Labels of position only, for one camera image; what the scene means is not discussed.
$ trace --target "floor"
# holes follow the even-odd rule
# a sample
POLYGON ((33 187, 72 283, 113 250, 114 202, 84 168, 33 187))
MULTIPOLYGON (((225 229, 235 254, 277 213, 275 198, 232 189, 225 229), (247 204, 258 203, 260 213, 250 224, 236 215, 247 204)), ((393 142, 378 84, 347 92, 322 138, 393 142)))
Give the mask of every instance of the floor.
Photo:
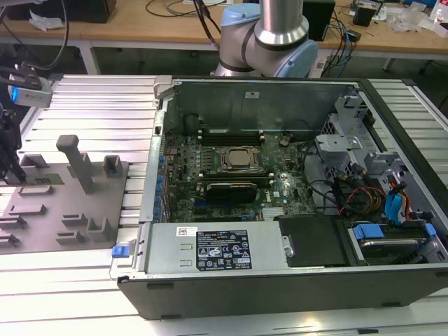
MULTIPOLYGON (((7 58, 5 54, 0 56, 0 64, 13 66, 22 60, 34 61, 35 55, 43 63, 49 63, 57 54, 58 47, 16 46, 18 49, 15 59, 7 58)), ((52 70, 53 73, 84 74, 83 62, 75 48, 67 48, 52 70)), ((96 49, 99 67, 103 74, 172 74, 183 76, 208 76, 218 63, 216 52, 191 52, 187 50, 137 50, 137 49, 96 49)), ((448 63, 432 63, 427 67, 424 76, 419 74, 419 69, 426 63, 423 60, 398 59, 389 72, 382 70, 385 59, 353 57, 347 64, 343 78, 411 78, 433 101, 436 106, 448 93, 448 63)), ((328 77, 336 76, 338 68, 334 68, 328 77)), ((0 102, 5 107, 11 107, 7 99, 6 88, 0 86, 0 102)), ((448 115, 448 101, 441 107, 445 115, 448 115)))

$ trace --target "cpu socket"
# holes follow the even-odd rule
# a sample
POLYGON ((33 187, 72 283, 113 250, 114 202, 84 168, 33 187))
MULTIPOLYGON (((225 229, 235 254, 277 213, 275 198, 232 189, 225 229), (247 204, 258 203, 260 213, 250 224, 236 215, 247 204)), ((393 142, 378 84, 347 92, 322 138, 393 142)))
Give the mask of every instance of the cpu socket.
POLYGON ((230 147, 220 150, 221 171, 258 170, 257 150, 254 147, 230 147))

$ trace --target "motherboard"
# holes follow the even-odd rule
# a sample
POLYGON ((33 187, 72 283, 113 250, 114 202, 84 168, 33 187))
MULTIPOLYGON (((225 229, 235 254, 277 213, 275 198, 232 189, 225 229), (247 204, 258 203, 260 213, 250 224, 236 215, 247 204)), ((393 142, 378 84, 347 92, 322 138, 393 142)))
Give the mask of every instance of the motherboard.
POLYGON ((169 221, 271 221, 315 213, 300 167, 302 144, 285 132, 255 137, 167 134, 169 221))

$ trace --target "gray fixture plate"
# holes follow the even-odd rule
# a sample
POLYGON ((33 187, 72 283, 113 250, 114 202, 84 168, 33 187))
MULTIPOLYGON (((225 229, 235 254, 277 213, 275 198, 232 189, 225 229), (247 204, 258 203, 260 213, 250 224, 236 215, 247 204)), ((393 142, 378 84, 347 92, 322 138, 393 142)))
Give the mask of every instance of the gray fixture plate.
POLYGON ((121 177, 107 178, 103 169, 103 162, 92 162, 92 180, 94 181, 93 193, 86 195, 77 178, 71 176, 68 164, 50 164, 49 168, 40 168, 43 174, 59 174, 64 185, 52 185, 52 193, 38 192, 30 195, 28 192, 35 187, 26 187, 27 195, 20 196, 22 187, 15 189, 2 218, 10 216, 13 207, 43 205, 45 209, 38 214, 22 214, 27 222, 23 228, 3 228, 0 236, 12 234, 20 240, 16 247, 0 246, 0 254, 49 252, 49 251, 73 251, 88 249, 107 249, 116 242, 118 224, 120 221, 121 204, 125 191, 126 176, 129 164, 121 162, 123 173, 121 177), (62 222, 63 215, 84 214, 86 220, 81 223, 62 222), (88 223, 93 219, 97 229, 100 230, 104 219, 108 219, 110 228, 106 234, 100 232, 88 232, 88 223), (67 237, 64 234, 78 231, 82 236, 82 242, 59 244, 56 238, 67 237))

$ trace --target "power supply label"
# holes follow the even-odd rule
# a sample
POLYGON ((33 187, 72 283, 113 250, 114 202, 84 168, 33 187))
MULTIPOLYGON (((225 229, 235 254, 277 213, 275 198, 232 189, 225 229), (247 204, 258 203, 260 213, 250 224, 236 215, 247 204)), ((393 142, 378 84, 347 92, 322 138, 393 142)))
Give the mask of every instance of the power supply label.
POLYGON ((252 268, 247 231, 196 232, 196 268, 199 271, 252 268))

